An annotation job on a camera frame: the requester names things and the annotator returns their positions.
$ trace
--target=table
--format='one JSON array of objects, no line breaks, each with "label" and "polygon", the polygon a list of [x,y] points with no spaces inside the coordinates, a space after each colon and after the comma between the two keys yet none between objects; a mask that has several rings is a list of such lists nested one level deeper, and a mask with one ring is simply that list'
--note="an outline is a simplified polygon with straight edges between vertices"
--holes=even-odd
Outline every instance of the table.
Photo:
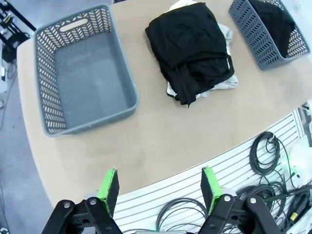
[{"label": "table", "polygon": [[33,40],[18,47],[20,99],[35,163],[53,205],[79,202],[118,169],[120,194],[211,159],[257,135],[312,97],[312,64],[303,57],[260,71],[228,14],[232,0],[207,0],[218,22],[234,32],[232,60],[239,86],[211,91],[188,109],[166,95],[166,80],[144,29],[176,0],[128,0],[112,10],[140,95],[129,118],[78,135],[47,137],[35,86]]}]

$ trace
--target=floor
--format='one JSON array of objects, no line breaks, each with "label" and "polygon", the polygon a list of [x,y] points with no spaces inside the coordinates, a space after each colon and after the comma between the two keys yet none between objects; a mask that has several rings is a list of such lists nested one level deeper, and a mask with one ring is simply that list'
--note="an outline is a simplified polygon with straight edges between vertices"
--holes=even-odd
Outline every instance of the floor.
[{"label": "floor", "polygon": [[[110,0],[11,0],[35,27]],[[16,21],[21,30],[31,33]],[[3,112],[0,111],[0,126]],[[41,233],[52,211],[29,147],[20,105],[18,79],[13,83],[0,127],[0,228],[11,234]]]}]

